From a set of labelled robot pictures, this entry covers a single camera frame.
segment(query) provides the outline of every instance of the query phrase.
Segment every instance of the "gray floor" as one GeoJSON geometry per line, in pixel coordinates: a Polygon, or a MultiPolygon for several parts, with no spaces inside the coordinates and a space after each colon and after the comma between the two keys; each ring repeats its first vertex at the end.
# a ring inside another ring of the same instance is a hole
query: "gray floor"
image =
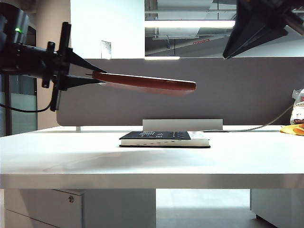
{"type": "Polygon", "coordinates": [[[157,228],[275,228],[250,211],[249,190],[159,189],[156,196],[157,228]]]}

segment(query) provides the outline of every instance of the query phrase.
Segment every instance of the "ceiling light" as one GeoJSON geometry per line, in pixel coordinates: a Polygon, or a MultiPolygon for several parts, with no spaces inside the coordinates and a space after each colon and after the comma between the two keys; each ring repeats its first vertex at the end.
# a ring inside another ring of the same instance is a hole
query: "ceiling light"
{"type": "Polygon", "coordinates": [[[234,20],[146,20],[146,28],[220,28],[231,29],[234,20]]]}
{"type": "Polygon", "coordinates": [[[179,56],[146,56],[145,60],[174,60],[180,59],[179,56]]]}

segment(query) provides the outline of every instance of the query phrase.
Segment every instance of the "plastic bag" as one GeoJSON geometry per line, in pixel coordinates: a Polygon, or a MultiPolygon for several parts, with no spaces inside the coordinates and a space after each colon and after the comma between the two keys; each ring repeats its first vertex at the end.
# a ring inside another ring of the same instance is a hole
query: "plastic bag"
{"type": "Polygon", "coordinates": [[[304,89],[294,90],[292,98],[295,102],[290,124],[304,124],[304,89]]]}

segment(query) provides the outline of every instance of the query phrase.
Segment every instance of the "yellow object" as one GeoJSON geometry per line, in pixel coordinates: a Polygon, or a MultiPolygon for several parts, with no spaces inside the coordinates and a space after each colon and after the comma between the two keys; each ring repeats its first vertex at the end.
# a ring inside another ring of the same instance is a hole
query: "yellow object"
{"type": "Polygon", "coordinates": [[[304,135],[304,123],[284,126],[281,128],[280,132],[287,134],[304,135]]]}

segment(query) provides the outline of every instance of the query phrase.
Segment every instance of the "black cable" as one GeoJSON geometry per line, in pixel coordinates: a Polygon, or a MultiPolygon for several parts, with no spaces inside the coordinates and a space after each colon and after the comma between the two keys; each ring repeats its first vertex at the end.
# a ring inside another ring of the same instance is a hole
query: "black cable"
{"type": "Polygon", "coordinates": [[[49,109],[50,106],[51,106],[51,102],[44,109],[40,109],[40,110],[23,110],[23,109],[13,108],[13,107],[9,107],[7,105],[0,104],[0,107],[8,108],[8,109],[11,109],[13,111],[22,112],[22,113],[41,113],[41,112],[44,112],[47,109],[49,109]]]}
{"type": "Polygon", "coordinates": [[[262,127],[266,127],[270,124],[272,124],[273,122],[277,121],[279,118],[282,117],[282,115],[284,115],[288,110],[290,110],[292,107],[294,106],[294,104],[292,104],[291,106],[289,106],[285,111],[283,111],[276,119],[270,121],[269,123],[264,124],[263,126],[259,126],[259,127],[254,127],[254,128],[250,128],[250,129],[244,129],[244,130],[230,130],[230,131],[226,131],[226,130],[206,130],[206,131],[202,131],[202,132],[250,132],[262,127]]]}

